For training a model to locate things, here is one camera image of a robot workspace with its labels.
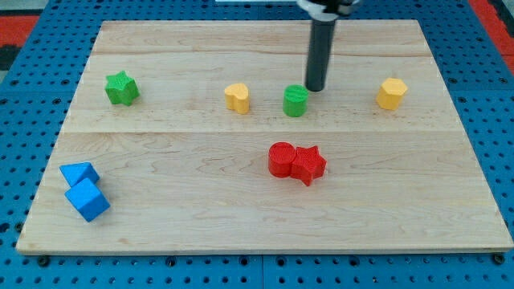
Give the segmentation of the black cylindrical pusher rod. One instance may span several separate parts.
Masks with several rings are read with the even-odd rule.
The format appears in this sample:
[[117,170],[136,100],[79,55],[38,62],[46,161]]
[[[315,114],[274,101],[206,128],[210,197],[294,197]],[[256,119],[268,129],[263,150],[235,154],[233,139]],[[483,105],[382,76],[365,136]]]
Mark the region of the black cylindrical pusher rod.
[[311,92],[320,92],[324,89],[336,22],[316,19],[311,22],[304,81],[305,87]]

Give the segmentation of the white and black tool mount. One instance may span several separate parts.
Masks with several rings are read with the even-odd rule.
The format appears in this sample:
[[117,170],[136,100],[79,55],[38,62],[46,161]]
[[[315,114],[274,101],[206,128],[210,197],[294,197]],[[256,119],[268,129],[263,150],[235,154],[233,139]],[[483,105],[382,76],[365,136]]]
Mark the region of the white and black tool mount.
[[297,0],[296,4],[315,20],[333,21],[351,15],[361,7],[361,0]]

